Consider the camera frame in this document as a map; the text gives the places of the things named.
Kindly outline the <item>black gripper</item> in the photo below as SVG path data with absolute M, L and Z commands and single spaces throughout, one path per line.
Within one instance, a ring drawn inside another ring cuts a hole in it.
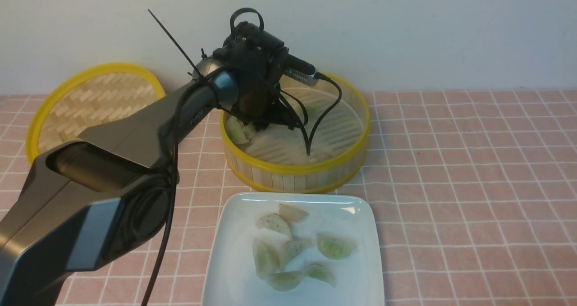
M 232 25 L 231 34 L 212 57 L 220 59 L 237 79 L 239 96 L 231 107 L 232 116 L 256 131 L 282 125 L 298 127 L 290 109 L 283 104 L 279 81 L 286 68 L 289 49 L 284 41 L 263 27 L 243 21 Z

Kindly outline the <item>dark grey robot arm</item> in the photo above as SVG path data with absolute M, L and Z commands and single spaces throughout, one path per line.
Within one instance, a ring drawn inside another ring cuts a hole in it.
M 242 22 L 185 86 L 38 155 L 1 220 L 1 304 L 53 306 L 64 280 L 115 261 L 165 225 L 179 144 L 212 109 L 261 120 L 289 50 Z

